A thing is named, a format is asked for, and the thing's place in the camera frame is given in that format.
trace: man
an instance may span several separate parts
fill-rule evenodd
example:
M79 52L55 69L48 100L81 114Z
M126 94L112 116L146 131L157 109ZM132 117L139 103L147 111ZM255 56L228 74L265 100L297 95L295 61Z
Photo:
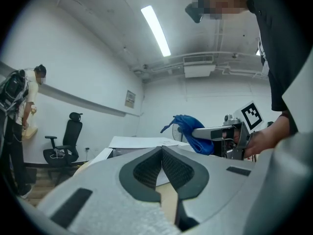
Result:
M245 157L274 148L277 143L297 132L296 125L282 100L282 95L298 75L312 47L310 24L301 13L310 0L193 0L186 8L192 19L227 19L231 14L249 10L256 15L266 53L268 78L272 94L272 110L281 116L268 128L255 133Z
M26 101L19 107L15 116L8 117L5 141L2 154L2 168L4 175L15 194L26 198L31 192L31 185L26 184L26 168L23 159L22 130L27 129L27 119L34 105L38 84L42 84L46 75L43 65L37 66L34 70L25 70L26 82L28 83L28 95ZM10 157L14 169L14 177L17 183L15 187L10 169Z

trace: white wall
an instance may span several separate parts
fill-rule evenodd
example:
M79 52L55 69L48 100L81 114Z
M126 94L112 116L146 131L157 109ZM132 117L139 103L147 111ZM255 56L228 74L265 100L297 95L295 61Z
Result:
M47 85L88 100L91 106L97 103L115 109L110 114L105 109L69 103L75 100L70 95L68 100L59 100L38 94L34 119L38 132L23 142L26 163L46 164L43 150L51 148L51 143L44 136L57 136L56 144L61 145L71 112L84 114L77 142L78 161L86 159L85 147L90 148L88 159L92 159L113 136L136 135L143 100L141 81L98 38L51 0L34 0L21 13L3 45L0 60L14 69L43 64L47 68ZM134 109L124 105L127 90L136 94Z
M47 68L46 83L113 109L140 114L141 81L73 17L49 0L33 0L6 39L0 59L14 69ZM127 90L136 94L125 106Z
M208 78L169 78L145 85L139 137L172 138L172 129L161 129L174 115L190 115L204 126L221 126L226 114L254 100L265 122L280 115L271 110L269 83L243 76L211 74Z

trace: air vent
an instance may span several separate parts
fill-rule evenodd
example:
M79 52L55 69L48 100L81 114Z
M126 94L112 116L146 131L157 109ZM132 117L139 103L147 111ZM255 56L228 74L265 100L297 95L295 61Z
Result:
M184 57L184 66L188 65L200 65L200 64L212 64L213 56L191 56Z

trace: gray plastic surface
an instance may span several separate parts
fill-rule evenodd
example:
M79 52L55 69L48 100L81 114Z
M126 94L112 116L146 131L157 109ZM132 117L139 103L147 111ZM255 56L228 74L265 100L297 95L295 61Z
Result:
M200 223L184 234L242 234L248 212L261 188L270 151L263 152L257 164L248 161L206 156L169 147L201 165L209 173L209 182L197 198L184 200L187 216ZM118 178L121 167L152 151L132 152L87 167L59 185L38 205L51 217L78 188L93 191L68 230L76 234L179 234L181 231L165 217L159 203L135 200ZM226 169L230 166L252 170L244 176Z

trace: ceiling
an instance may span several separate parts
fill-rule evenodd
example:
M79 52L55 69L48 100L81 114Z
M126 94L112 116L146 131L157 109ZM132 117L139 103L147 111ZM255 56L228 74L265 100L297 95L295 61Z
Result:
M231 20L203 20L194 23L185 13L191 0L58 0L57 5L102 40L113 54L143 80L162 78L158 70L179 64L184 55L211 53L217 66L262 70L255 56L259 40L256 18L249 12ZM167 39L171 56L164 58L141 8L151 5ZM165 76L172 72L163 72Z

